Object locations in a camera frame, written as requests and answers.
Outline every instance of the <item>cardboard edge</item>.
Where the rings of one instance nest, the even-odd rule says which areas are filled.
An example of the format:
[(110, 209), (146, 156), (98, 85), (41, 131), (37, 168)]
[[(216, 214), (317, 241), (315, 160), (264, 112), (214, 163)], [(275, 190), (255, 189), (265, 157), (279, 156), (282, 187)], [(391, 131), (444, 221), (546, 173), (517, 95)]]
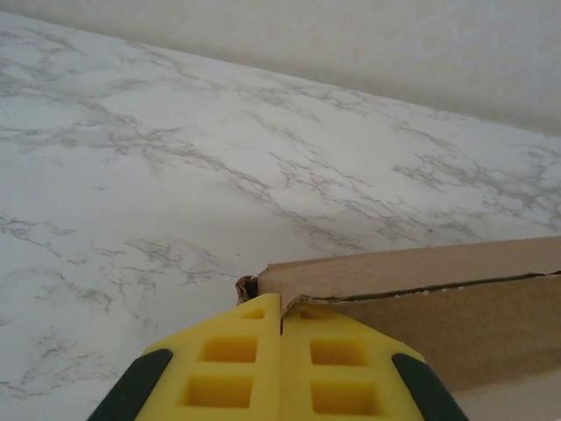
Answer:
[(259, 295), (259, 284), (257, 276), (242, 276), (236, 282), (238, 292), (238, 305), (245, 303)]
[[(517, 275), (517, 276), (509, 276), (503, 278), (493, 278), (493, 279), (481, 279), (476, 281), (467, 281), (467, 282), (455, 282), (455, 283), (448, 283), (448, 284), (439, 284), (439, 285), (429, 285), (426, 287), (415, 288), (415, 289), (402, 289), (402, 290), (395, 290), (389, 291), (379, 294), (365, 294), (365, 295), (358, 295), (358, 296), (305, 296), (302, 294), (298, 294), (297, 292), (291, 290), (287, 290), (287, 288), (283, 288), (283, 290), (278, 291), (281, 294), (281, 308), (282, 313), (281, 315), (284, 317), (286, 316), (295, 306), (300, 303), (314, 303), (314, 304), (338, 304), (338, 303), (351, 303), (357, 301), (374, 301), (386, 298), (392, 298), (396, 296), (407, 296), (411, 294), (429, 294), (436, 291), (447, 291), (447, 290), (454, 290), (454, 289), (463, 289), (469, 288), (478, 285), (485, 285), (490, 283), (502, 283), (502, 282), (511, 282), (511, 281), (520, 281), (522, 279), (532, 279), (542, 276), (552, 276), (552, 275), (561, 275), (561, 270), (556, 272), (551, 272), (548, 274), (538, 274), (538, 273), (527, 273), (524, 275)], [(250, 299), (259, 295), (259, 276), (243, 276), (236, 282), (236, 289), (238, 291), (238, 303), (245, 303)]]

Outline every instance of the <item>torn cardboard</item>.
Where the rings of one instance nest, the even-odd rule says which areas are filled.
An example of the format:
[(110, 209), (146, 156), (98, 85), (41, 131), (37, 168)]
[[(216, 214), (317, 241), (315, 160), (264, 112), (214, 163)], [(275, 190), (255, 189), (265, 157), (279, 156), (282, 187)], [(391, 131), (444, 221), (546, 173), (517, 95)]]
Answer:
[[(299, 302), (335, 305), (421, 352), (466, 402), (512, 397), (545, 376), (561, 390), (561, 237), (273, 264), (237, 288), (240, 302), (280, 294), (283, 313)], [(557, 401), (532, 419), (561, 418)]]

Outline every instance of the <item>cardboard box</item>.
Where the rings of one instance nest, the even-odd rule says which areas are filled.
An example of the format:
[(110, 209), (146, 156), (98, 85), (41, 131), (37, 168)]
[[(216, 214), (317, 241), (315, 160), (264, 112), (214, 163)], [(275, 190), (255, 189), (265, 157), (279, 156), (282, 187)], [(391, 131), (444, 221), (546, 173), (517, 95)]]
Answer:
[(561, 419), (561, 237), (269, 265), (238, 281), (344, 314), (419, 351), (473, 420)]

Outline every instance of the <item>rectangular slot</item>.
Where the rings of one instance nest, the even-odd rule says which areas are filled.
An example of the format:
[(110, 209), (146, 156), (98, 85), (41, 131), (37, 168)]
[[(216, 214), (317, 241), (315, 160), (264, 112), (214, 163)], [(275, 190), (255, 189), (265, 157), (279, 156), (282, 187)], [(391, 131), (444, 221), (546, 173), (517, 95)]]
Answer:
[(365, 347), (353, 339), (312, 339), (309, 353), (313, 364), (332, 366), (365, 366)]
[(383, 415), (372, 383), (312, 382), (310, 388), (317, 414)]
[(247, 376), (191, 375), (179, 405), (249, 408), (252, 386)]
[(255, 362), (257, 338), (253, 336), (219, 336), (208, 339), (199, 361)]
[(264, 318), (265, 311), (263, 309), (255, 309), (247, 312), (242, 318)]

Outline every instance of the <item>cardboard flap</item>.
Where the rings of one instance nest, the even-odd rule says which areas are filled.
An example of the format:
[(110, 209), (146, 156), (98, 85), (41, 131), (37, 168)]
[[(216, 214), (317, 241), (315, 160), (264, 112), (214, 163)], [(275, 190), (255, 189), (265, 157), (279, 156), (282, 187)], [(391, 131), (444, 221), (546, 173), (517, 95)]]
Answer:
[[(281, 295), (284, 313), (300, 301), (371, 299), (559, 270), (561, 238), (549, 237), (281, 263), (269, 265), (257, 280), (251, 279), (259, 294)], [(247, 282), (242, 278), (238, 291), (245, 291)]]

